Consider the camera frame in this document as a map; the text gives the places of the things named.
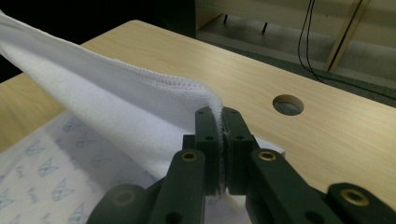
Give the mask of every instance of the wooden panel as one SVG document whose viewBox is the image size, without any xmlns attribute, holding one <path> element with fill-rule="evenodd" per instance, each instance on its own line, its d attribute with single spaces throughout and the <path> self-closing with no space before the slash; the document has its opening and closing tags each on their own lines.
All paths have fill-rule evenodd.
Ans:
<svg viewBox="0 0 396 224">
<path fill-rule="evenodd" d="M 201 8 L 199 6 L 195 9 L 195 16 L 196 16 L 196 25 L 195 29 L 199 30 L 210 21 L 213 21 L 216 17 L 221 15 L 221 13 L 217 11 L 207 10 L 206 8 Z"/>
<path fill-rule="evenodd" d="M 396 1 L 370 0 L 352 40 L 396 48 Z"/>
<path fill-rule="evenodd" d="M 316 1 L 312 32 L 337 37 L 353 0 Z M 197 0 L 197 6 L 254 21 L 302 29 L 308 0 Z"/>
<path fill-rule="evenodd" d="M 368 4 L 369 0 L 355 0 L 352 3 L 344 21 L 344 25 L 341 28 L 340 34 L 332 47 L 329 59 L 326 62 L 326 69 L 328 71 L 333 71 L 340 62 Z"/>
<path fill-rule="evenodd" d="M 64 109 L 25 74 L 0 84 L 0 152 Z"/>
</svg>

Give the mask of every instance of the blue print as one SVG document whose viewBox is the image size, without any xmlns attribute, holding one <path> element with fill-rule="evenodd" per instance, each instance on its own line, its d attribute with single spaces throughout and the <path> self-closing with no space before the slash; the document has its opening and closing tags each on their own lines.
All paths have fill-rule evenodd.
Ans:
<svg viewBox="0 0 396 224">
<path fill-rule="evenodd" d="M 61 149 L 61 150 L 64 149 L 64 142 L 62 141 L 61 138 L 56 139 L 55 144 L 56 144 L 56 146 L 58 146 L 59 149 Z"/>
<path fill-rule="evenodd" d="M 87 134 L 84 133 L 76 142 L 76 147 L 84 148 L 90 145 L 90 143 L 94 142 L 93 140 L 87 137 Z"/>
<path fill-rule="evenodd" d="M 29 147 L 26 149 L 26 151 L 25 151 L 26 154 L 27 154 L 28 156 L 34 156 L 34 155 L 40 153 L 42 150 L 44 150 L 44 148 L 41 147 L 39 144 L 40 144 L 40 141 L 36 141 L 34 144 L 32 144 L 31 146 L 29 146 Z"/>
<path fill-rule="evenodd" d="M 42 224 L 50 224 L 50 213 L 47 213 L 44 217 L 41 218 L 41 223 Z"/>
<path fill-rule="evenodd" d="M 54 170 L 58 169 L 59 167 L 53 166 L 52 165 L 52 158 L 49 158 L 44 164 L 42 164 L 38 168 L 38 175 L 39 176 L 46 176 L 52 173 Z"/>
<path fill-rule="evenodd" d="M 66 187 L 66 179 L 61 181 L 58 186 L 52 191 L 51 198 L 53 201 L 60 201 L 67 195 L 71 194 L 74 190 Z"/>
<path fill-rule="evenodd" d="M 38 197 L 37 194 L 35 193 L 35 188 L 31 188 L 27 191 L 27 194 L 30 196 L 30 200 L 32 203 L 37 203 L 38 202 Z"/>
<path fill-rule="evenodd" d="M 78 163 L 78 161 L 76 160 L 76 157 L 70 158 L 69 161 L 70 161 L 70 163 L 72 163 L 73 168 L 74 168 L 75 170 L 78 170 L 78 169 L 79 169 L 79 163 Z"/>
<path fill-rule="evenodd" d="M 20 223 L 20 219 L 21 219 L 21 214 L 15 216 L 15 218 L 12 219 L 12 221 L 9 224 L 19 224 Z"/>
<path fill-rule="evenodd" d="M 0 211 L 3 210 L 5 207 L 9 206 L 13 202 L 14 200 L 8 198 L 8 189 L 4 190 L 0 194 Z"/>
<path fill-rule="evenodd" d="M 108 163 L 109 161 L 111 161 L 111 158 L 106 157 L 104 155 L 104 151 L 101 149 L 96 155 L 95 157 L 93 157 L 93 159 L 91 160 L 91 165 L 98 169 L 100 167 L 102 167 L 103 165 L 105 165 L 106 163 Z"/>
<path fill-rule="evenodd" d="M 77 119 L 70 119 L 63 127 L 64 132 L 68 133 L 81 126 Z"/>
<path fill-rule="evenodd" d="M 87 215 L 84 213 L 84 203 L 82 203 L 76 211 L 67 220 L 68 224 L 83 224 L 87 219 Z"/>
<path fill-rule="evenodd" d="M 24 172 L 23 172 L 22 168 L 23 168 L 22 165 L 15 168 L 15 171 L 17 172 L 19 179 L 24 178 Z"/>
</svg>

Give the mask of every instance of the white fabric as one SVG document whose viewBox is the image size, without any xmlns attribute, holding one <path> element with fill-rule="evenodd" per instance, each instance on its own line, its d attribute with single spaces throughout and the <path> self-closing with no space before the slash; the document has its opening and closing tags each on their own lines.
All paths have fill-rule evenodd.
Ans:
<svg viewBox="0 0 396 224">
<path fill-rule="evenodd" d="M 181 150 L 183 135 L 194 133 L 196 110 L 210 106 L 220 130 L 222 102 L 204 84 L 108 59 L 1 13 L 0 53 L 75 116 L 76 123 L 65 125 L 66 130 L 78 128 L 83 122 L 88 127 L 81 126 L 81 130 L 92 129 L 94 133 L 90 136 L 91 131 L 87 131 L 76 135 L 78 139 L 56 142 L 56 132 L 48 131 L 48 137 L 37 131 L 35 137 L 1 154 L 1 223 L 83 223 L 73 220 L 81 214 L 79 220 L 86 219 L 112 187 L 109 178 L 120 169 L 108 166 L 103 170 L 102 178 L 107 181 L 103 183 L 91 172 L 96 165 L 113 162 L 125 168 L 126 163 L 134 161 L 138 170 L 157 179 L 165 176 L 173 155 Z M 63 150 L 58 143 L 70 148 Z M 261 143 L 262 147 L 283 151 L 268 142 Z M 79 150 L 83 155 L 78 164 L 88 170 L 73 167 L 77 157 L 70 152 Z M 140 178 L 138 183 L 147 184 L 147 177 L 132 173 L 130 178 Z M 89 190 L 94 191 L 95 186 L 98 189 L 92 196 Z M 235 212 L 239 208 L 224 206 L 225 210 L 213 208 L 217 214 L 209 216 L 228 216 L 218 222 L 228 224 L 241 223 L 246 217 L 246 213 Z"/>
<path fill-rule="evenodd" d="M 0 52 L 85 123 L 164 176 L 194 112 L 221 100 L 194 80 L 111 60 L 0 14 Z"/>
</svg>

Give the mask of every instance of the patterned cloth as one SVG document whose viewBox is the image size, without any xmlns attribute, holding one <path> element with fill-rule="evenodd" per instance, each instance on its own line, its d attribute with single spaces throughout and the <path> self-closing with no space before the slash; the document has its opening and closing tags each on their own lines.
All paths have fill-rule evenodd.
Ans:
<svg viewBox="0 0 396 224">
<path fill-rule="evenodd" d="M 0 154 L 0 223 L 86 223 L 111 188 L 157 179 L 68 111 Z M 206 198 L 205 223 L 246 223 L 227 196 Z"/>
</svg>

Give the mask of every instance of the white towel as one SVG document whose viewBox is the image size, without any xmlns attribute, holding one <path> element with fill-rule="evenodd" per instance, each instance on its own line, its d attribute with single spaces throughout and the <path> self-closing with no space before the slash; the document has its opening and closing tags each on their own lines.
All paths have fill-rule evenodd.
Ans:
<svg viewBox="0 0 396 224">
<path fill-rule="evenodd" d="M 2 13 L 0 53 L 155 178 L 165 176 L 183 135 L 194 134 L 196 110 L 210 106 L 221 128 L 222 102 L 206 85 L 109 59 Z M 12 186 L 0 187 L 0 202 L 11 202 Z"/>
</svg>

